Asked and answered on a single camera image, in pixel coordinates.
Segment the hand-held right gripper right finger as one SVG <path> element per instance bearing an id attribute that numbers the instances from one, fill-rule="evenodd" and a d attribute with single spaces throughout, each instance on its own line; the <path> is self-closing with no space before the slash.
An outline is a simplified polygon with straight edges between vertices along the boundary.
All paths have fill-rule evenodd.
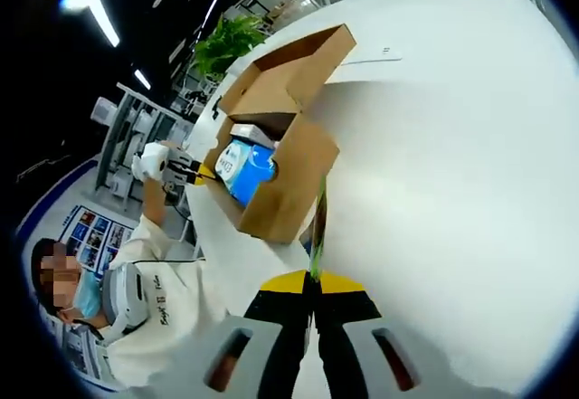
<path id="1" fill-rule="evenodd" d="M 323 272 L 315 295 L 318 354 L 333 398 L 414 398 L 423 377 L 364 286 Z"/>

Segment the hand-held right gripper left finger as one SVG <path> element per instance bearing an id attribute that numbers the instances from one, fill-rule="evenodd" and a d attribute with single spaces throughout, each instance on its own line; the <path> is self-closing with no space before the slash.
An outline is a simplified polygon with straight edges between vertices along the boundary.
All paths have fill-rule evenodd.
<path id="1" fill-rule="evenodd" d="M 290 398 L 308 347 L 316 280 L 293 271 L 261 285 L 242 317 L 226 318 L 200 352 L 202 398 Z"/>

